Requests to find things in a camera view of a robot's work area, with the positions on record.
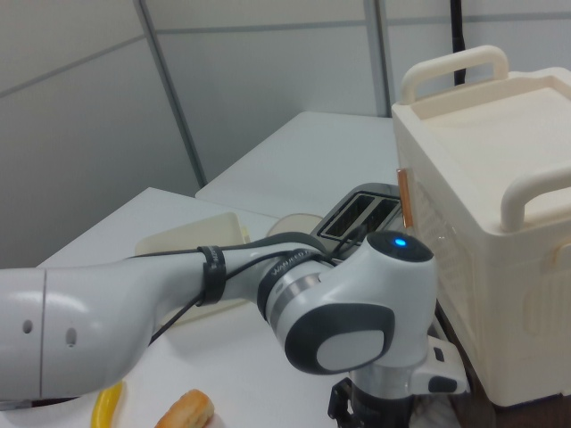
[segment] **bread slice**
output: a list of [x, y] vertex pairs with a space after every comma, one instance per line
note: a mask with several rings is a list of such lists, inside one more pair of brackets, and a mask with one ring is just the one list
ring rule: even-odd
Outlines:
[[214, 415], [211, 399], [191, 390], [174, 403], [154, 428], [203, 428]]

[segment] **white table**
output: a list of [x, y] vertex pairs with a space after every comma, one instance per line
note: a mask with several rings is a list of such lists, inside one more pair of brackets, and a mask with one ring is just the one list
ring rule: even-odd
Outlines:
[[358, 185], [396, 185], [397, 168], [391, 119], [304, 112], [196, 198], [277, 218], [325, 216]]
[[[148, 189], [43, 263], [77, 266], [122, 259], [143, 237], [231, 209]], [[252, 239], [275, 218], [233, 210]], [[253, 304], [180, 325], [149, 348], [128, 374], [116, 427], [153, 427], [184, 392], [198, 388], [216, 407], [209, 428], [335, 426], [331, 386], [342, 376], [311, 376], [286, 360]], [[51, 407], [0, 413], [0, 427], [88, 427], [96, 394]]]

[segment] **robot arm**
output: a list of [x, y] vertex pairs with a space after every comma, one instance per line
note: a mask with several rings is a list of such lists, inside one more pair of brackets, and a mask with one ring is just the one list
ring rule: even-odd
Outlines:
[[[332, 267], [316, 256], [317, 244], [292, 235], [281, 241], [94, 267], [0, 271], [0, 399], [74, 397], [117, 382], [164, 315], [197, 295], [204, 303], [212, 296], [256, 303], [289, 361], [307, 373], [353, 370], [367, 378], [367, 367], [405, 367], [412, 374], [432, 361], [426, 332], [436, 267], [422, 243], [371, 234]], [[447, 375], [458, 378], [454, 391], [464, 391], [457, 374]]]

